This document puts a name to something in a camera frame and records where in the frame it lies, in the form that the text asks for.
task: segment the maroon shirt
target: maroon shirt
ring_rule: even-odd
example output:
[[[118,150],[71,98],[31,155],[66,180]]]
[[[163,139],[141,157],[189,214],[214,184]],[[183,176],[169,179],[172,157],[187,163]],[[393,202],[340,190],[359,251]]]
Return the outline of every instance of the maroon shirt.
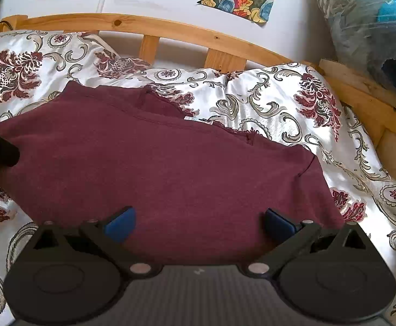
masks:
[[[124,245],[160,263],[229,263],[272,247],[260,213],[339,228],[317,157],[253,131],[184,120],[148,88],[69,82],[56,99],[0,123],[18,146],[0,185],[35,222],[63,226],[133,206]]]

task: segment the bed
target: bed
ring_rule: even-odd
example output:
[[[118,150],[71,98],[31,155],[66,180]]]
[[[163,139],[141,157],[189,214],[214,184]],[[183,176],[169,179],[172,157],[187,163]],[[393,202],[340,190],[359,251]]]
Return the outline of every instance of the bed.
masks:
[[[138,57],[121,58],[99,31],[143,35]],[[203,68],[151,68],[160,38],[207,47]],[[247,60],[263,68],[245,71]],[[396,278],[395,93],[336,62],[293,62],[173,21],[95,13],[1,21],[0,121],[48,102],[70,80],[90,87],[147,84],[178,103],[187,120],[219,121],[304,146],[318,156],[344,219],[362,226]],[[0,188],[0,325],[13,320],[3,279],[36,228]],[[386,316],[396,325],[396,297]]]

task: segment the bed frame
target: bed frame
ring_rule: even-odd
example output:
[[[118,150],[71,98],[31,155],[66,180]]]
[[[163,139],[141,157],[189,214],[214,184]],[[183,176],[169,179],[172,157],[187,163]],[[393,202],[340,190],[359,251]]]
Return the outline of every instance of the bed frame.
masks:
[[[205,68],[223,73],[244,70],[250,60],[273,66],[292,60],[258,45],[209,29],[184,23],[134,15],[112,13],[78,13],[28,18],[14,15],[0,22],[0,32],[33,29],[64,32],[111,31],[144,35],[139,58],[152,64],[160,38],[179,40],[208,48]],[[321,60],[315,65],[337,93],[364,124],[384,167],[396,179],[396,93],[384,89],[373,80],[357,74],[344,65]]]

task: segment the floral bedspread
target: floral bedspread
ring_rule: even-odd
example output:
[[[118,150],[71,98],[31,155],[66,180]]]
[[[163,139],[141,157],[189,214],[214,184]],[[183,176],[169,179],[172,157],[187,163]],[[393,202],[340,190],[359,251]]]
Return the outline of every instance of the floral bedspread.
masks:
[[[187,111],[188,120],[219,121],[304,146],[321,162],[335,209],[359,222],[396,277],[396,181],[382,168],[362,124],[313,68],[291,63],[228,74],[149,69],[88,33],[0,33],[0,121],[48,102],[69,80],[90,87],[149,84]],[[239,186],[242,179],[253,180],[238,178]],[[36,228],[0,188],[0,326],[13,320],[4,277]],[[396,297],[386,316],[396,325]]]

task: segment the black circular disc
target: black circular disc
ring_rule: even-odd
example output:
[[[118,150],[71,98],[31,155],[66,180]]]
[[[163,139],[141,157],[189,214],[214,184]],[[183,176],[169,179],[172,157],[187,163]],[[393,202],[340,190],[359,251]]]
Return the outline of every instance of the black circular disc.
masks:
[[[362,322],[386,310],[394,299],[395,279],[384,262],[337,259],[316,254],[289,262],[281,271],[281,292],[304,314],[335,323]]]
[[[119,291],[118,269],[98,256],[73,252],[60,262],[49,260],[49,251],[39,250],[33,261],[16,263],[5,279],[6,300],[25,321],[84,321],[104,311]]]

